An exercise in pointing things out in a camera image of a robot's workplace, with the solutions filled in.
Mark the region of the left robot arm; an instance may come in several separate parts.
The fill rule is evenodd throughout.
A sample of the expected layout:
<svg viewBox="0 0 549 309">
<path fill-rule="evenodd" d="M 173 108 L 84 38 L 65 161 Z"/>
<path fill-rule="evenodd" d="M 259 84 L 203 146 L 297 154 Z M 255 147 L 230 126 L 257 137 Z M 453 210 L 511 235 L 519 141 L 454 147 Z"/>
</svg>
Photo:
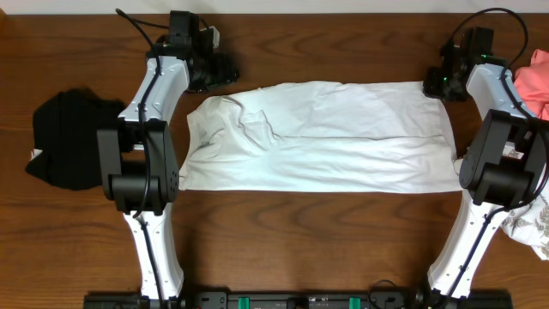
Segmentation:
<svg viewBox="0 0 549 309">
<path fill-rule="evenodd" d="M 220 33 L 199 15 L 173 10 L 167 33 L 148 42 L 147 71 L 114 124 L 97 131 L 102 187 L 124 216 L 136 246 L 142 285 L 136 297 L 87 297 L 86 308 L 182 308 L 172 205 L 178 161 L 169 125 L 183 93 L 206 93 L 238 80 Z"/>
</svg>

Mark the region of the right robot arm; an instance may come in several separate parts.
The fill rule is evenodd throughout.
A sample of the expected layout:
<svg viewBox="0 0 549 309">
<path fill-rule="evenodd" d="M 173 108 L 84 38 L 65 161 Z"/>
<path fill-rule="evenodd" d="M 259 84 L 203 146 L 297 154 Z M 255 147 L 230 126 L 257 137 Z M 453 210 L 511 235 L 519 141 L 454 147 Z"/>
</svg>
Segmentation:
<svg viewBox="0 0 549 309">
<path fill-rule="evenodd" d="M 546 181 L 548 123 L 521 102 L 504 59 L 492 52 L 494 32 L 473 27 L 460 44 L 440 49 L 423 93 L 442 101 L 473 99 L 483 120 L 463 156 L 462 203 L 450 235 L 416 294 L 419 308 L 463 308 L 487 247 L 510 211 L 530 203 Z"/>
</svg>

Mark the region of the white printed t-shirt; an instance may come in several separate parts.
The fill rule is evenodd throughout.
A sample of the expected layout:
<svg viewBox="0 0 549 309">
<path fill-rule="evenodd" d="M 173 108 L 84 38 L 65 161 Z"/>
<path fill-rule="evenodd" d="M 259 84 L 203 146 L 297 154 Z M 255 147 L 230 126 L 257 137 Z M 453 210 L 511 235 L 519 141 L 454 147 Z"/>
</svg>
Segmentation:
<svg viewBox="0 0 549 309">
<path fill-rule="evenodd" d="M 420 82 L 282 83 L 188 115 L 183 191 L 458 191 L 441 101 Z"/>
</svg>

